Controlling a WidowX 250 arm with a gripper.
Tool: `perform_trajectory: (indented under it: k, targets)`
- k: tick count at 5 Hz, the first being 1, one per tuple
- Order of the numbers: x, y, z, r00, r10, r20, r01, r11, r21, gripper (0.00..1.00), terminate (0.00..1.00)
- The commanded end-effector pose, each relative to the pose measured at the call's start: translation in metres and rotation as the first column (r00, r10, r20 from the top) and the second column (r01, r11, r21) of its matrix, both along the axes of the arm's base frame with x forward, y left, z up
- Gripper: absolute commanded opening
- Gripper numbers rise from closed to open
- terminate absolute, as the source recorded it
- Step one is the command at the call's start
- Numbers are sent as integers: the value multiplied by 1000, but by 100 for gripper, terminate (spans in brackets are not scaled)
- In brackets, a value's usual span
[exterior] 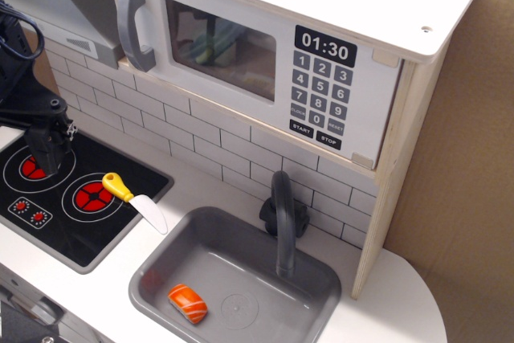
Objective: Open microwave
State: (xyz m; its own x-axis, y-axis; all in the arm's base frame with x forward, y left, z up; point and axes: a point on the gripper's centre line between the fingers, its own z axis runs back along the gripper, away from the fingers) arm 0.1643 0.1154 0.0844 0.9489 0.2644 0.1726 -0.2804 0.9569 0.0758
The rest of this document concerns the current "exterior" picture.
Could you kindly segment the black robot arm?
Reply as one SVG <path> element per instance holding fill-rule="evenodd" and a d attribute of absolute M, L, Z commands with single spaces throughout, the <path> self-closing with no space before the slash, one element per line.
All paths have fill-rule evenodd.
<path fill-rule="evenodd" d="M 71 152 L 76 133 L 67 116 L 67 102 L 35 77 L 35 60 L 43 53 L 44 37 L 36 31 L 31 50 L 21 22 L 34 25 L 26 15 L 1 3 L 1 125 L 24 132 L 37 166 L 57 174 Z"/>

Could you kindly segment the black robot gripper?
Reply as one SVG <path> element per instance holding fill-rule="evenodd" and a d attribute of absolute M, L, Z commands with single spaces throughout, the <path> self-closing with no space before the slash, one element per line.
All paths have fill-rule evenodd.
<path fill-rule="evenodd" d="M 42 85 L 32 73 L 23 75 L 1 100 L 1 124 L 27 129 L 24 139 L 37 166 L 57 174 L 75 136 L 64 98 Z"/>

